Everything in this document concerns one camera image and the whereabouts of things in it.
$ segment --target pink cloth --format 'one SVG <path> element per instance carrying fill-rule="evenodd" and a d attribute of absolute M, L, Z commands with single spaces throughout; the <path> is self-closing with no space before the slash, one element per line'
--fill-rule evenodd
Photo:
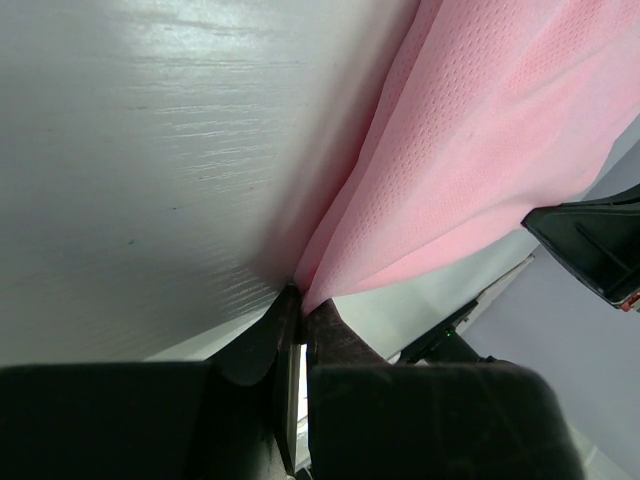
<path fill-rule="evenodd" d="M 583 191 L 640 112 L 639 0 L 423 0 L 295 279 L 310 311 Z"/>

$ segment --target white surface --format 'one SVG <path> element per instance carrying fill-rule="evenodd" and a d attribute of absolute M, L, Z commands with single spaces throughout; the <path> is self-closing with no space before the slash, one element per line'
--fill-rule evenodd
<path fill-rule="evenodd" d="M 0 364 L 143 358 L 259 315 L 414 8 L 1 2 Z"/>

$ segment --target wood grain texture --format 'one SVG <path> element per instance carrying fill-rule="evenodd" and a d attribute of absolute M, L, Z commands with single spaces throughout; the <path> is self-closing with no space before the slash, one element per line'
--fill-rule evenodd
<path fill-rule="evenodd" d="M 0 364 L 258 315 L 350 171 L 414 1 L 0 5 Z"/>

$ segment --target pink fabric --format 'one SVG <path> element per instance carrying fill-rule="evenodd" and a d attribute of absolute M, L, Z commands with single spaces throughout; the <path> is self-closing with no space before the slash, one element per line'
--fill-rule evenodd
<path fill-rule="evenodd" d="M 327 298 L 450 264 L 595 179 L 640 112 L 640 1 L 423 0 L 296 271 Z"/>

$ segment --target gray wall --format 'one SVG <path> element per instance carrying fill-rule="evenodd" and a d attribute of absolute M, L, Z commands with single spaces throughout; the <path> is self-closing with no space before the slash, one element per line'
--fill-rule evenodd
<path fill-rule="evenodd" d="M 587 198 L 637 183 L 640 144 Z M 609 307 L 544 249 L 535 255 L 464 336 L 483 355 L 542 374 L 576 428 L 631 477 L 640 478 L 640 316 Z"/>

